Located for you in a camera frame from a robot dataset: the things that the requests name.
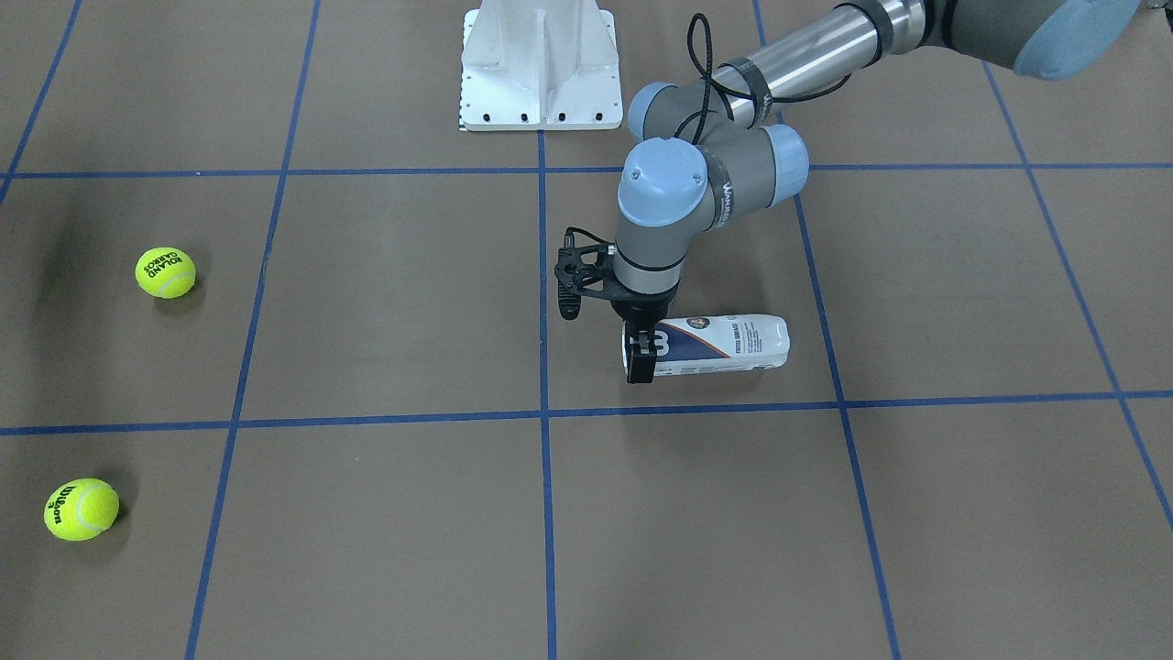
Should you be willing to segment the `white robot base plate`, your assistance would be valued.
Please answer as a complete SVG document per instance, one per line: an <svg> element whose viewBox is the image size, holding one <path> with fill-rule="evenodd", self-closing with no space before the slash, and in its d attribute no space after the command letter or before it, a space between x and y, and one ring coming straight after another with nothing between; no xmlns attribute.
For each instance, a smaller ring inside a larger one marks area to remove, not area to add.
<svg viewBox="0 0 1173 660"><path fill-rule="evenodd" d="M460 129L623 124L616 21L595 1L482 1L462 26Z"/></svg>

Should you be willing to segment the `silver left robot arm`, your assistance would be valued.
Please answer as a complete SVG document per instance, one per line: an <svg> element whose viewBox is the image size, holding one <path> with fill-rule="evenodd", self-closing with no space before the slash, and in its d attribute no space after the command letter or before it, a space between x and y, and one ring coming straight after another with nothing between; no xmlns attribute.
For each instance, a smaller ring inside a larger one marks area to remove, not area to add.
<svg viewBox="0 0 1173 660"><path fill-rule="evenodd" d="M1101 57L1135 16L1135 1L841 1L816 21L746 56L694 59L689 86L657 82L629 108L633 148L621 169L611 241L568 227L554 266L558 308L583 298L621 317L621 366L631 385L669 375L768 370L788 358L784 319L672 318L694 237L792 199L811 158L777 107L838 91L854 72L935 46L1013 74L1071 79Z"/></svg>

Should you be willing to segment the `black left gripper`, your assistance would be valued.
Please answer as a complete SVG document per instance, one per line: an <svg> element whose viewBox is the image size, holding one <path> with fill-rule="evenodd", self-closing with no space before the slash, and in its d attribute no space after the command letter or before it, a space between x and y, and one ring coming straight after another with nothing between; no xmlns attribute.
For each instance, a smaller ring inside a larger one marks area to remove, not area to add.
<svg viewBox="0 0 1173 660"><path fill-rule="evenodd" d="M680 260L642 266L608 243L578 247L563 241L554 266L557 308L567 321L581 314L583 298L611 302L625 321L625 375L629 385L655 380L659 346L656 326L667 317L680 281Z"/></svg>

